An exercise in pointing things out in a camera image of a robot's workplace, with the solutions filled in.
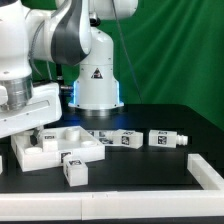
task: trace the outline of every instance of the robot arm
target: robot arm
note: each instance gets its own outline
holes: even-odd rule
[[[88,0],[64,0],[56,12],[31,10],[26,26],[35,59],[74,66],[90,52]]]
[[[138,0],[113,1],[119,18],[131,16],[138,4]],[[56,4],[59,10],[47,11],[30,10],[20,0],[0,1],[0,138],[61,117],[58,85],[32,87],[29,51],[35,59],[57,64],[82,62],[72,107],[104,110],[119,106],[112,40],[98,35],[102,32],[90,27],[89,18],[96,13],[101,19],[114,19],[112,0],[56,0]],[[94,79],[99,72],[103,78]]]

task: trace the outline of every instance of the green backdrop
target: green backdrop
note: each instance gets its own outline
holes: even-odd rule
[[[55,9],[54,0],[23,3]],[[187,105],[224,130],[223,12],[224,0],[139,0],[135,15],[120,21],[144,104]],[[123,101],[140,103],[116,22],[102,21],[99,29],[114,40]],[[46,72],[45,63],[38,66]],[[63,73],[70,84],[78,66],[63,66]]]

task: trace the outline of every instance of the white cube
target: white cube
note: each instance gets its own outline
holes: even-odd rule
[[[55,132],[47,132],[43,134],[43,151],[52,152],[58,150],[58,141]]]
[[[75,156],[65,156],[63,171],[70,187],[88,184],[88,167]]]

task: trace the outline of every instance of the logo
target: logo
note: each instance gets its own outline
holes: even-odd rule
[[[100,70],[97,68],[96,71],[93,73],[91,79],[102,79],[103,76],[101,75]]]

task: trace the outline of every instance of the black tabletop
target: black tabletop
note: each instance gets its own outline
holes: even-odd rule
[[[189,153],[199,153],[217,172],[224,175],[224,132],[189,107],[127,105],[123,113],[104,118],[83,117],[64,111],[60,121],[49,124],[46,128],[78,125],[86,130],[140,131],[144,133],[144,145],[140,149],[107,146],[105,160],[87,163],[89,184],[69,187],[62,167],[22,172],[11,149],[10,138],[4,138],[0,140],[4,169],[0,176],[0,193],[201,189],[186,168]],[[180,135],[189,136],[189,144],[177,146],[175,149],[148,146],[150,130],[177,131]],[[213,217],[107,220],[86,223],[210,223],[210,221],[214,223],[214,220],[215,223],[224,221],[222,217]]]

